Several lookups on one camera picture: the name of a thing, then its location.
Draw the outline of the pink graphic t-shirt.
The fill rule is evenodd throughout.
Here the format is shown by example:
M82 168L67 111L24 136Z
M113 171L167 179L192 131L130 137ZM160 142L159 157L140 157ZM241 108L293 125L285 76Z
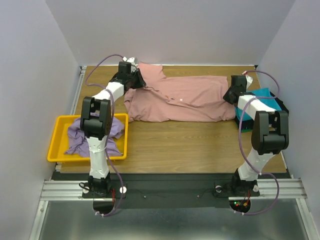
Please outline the pink graphic t-shirt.
M219 122L235 118L233 105L223 100L225 76L167 77L162 65L139 63L146 85L129 89L124 105L129 121Z

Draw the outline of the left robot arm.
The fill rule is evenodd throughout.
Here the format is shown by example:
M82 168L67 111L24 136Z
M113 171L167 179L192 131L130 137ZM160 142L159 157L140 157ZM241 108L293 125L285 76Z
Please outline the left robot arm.
M114 118L115 101L128 90L143 88L145 85L136 64L121 61L118 72L107 86L103 86L98 94L83 99L80 129L88 143L90 157L88 181L80 184L84 194L105 198L112 192L106 148Z

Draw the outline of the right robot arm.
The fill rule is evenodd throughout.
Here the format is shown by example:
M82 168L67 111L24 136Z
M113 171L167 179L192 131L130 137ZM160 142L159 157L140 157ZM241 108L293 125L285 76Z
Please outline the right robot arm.
M231 76L231 85L223 99L248 114L253 120L252 148L245 155L244 163L236 169L231 181L222 186L220 195L241 197L245 194L259 195L258 177L268 161L289 146L289 115L263 101L272 96L257 96L248 92L253 79L246 72Z

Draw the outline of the teal folded t-shirt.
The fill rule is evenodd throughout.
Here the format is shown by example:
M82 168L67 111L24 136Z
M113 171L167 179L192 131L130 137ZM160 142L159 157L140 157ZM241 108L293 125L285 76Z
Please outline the teal folded t-shirt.
M252 93L258 97L267 97L267 98L273 97L268 88L260 88L260 89L252 90L252 91L249 91L249 93ZM274 98L271 98L271 99L261 98L260 101L270 108L273 108L277 111L281 110L281 107L279 106L279 104L276 102ZM236 107L234 120L237 123L240 121L241 115L242 115L242 110Z

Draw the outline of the black folded t-shirt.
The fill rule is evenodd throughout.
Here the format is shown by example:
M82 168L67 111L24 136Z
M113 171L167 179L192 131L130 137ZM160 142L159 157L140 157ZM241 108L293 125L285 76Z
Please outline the black folded t-shirt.
M271 98L274 98L274 94L270 91L270 94L272 95ZM276 100L276 102L278 103L278 105L281 107L281 110L286 111L287 113L289 113L288 108L285 106L284 102L282 100L280 100L278 97L274 98ZM235 124L237 127L239 127L240 121L236 122ZM245 113L243 116L243 121L242 121L242 125L241 125L241 129L242 128L252 128L253 129L253 125L254 125L254 120L247 114Z

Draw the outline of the green folded t-shirt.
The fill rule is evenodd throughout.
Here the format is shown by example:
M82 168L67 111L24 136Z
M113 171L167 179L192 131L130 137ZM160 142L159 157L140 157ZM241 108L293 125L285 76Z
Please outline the green folded t-shirt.
M241 129L241 132L242 132L242 133L250 132L250 131L252 131L252 128L250 128L250 127L245 127L245 128L242 128L242 129Z

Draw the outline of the lavender t-shirt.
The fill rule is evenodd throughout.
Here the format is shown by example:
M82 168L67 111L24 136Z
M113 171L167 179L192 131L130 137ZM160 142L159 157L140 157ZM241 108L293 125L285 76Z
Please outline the lavender t-shirt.
M108 136L105 151L110 157L119 157L119 151L114 139L119 139L125 132L125 125L117 118L113 119L110 134ZM76 118L67 129L68 149L64 152L67 155L78 154L83 158L90 156L89 144L84 132L80 128L80 118Z

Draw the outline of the yellow plastic tray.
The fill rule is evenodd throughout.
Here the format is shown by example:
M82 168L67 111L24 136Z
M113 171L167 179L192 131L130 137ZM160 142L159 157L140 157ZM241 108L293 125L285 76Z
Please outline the yellow plastic tray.
M79 117L80 115L61 115L56 119L47 154L49 162L71 163L90 161L89 157L81 157L79 154L65 154L69 148L68 128ZM124 124L124 133L119 139L114 139L121 156L111 156L110 159L112 161L124 160L127 157L129 116L127 113L116 113L114 117Z

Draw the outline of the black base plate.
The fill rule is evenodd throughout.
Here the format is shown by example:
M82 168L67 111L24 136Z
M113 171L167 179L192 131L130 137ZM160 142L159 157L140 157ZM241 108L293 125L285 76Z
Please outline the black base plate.
M254 200L293 199L301 196L301 182L265 174L257 180L259 195L222 196L231 173L110 173L111 193L107 197L84 194L80 184L87 174L55 172L44 182L40 198L46 201L87 201L97 214L110 215L117 209L227 208L249 214Z

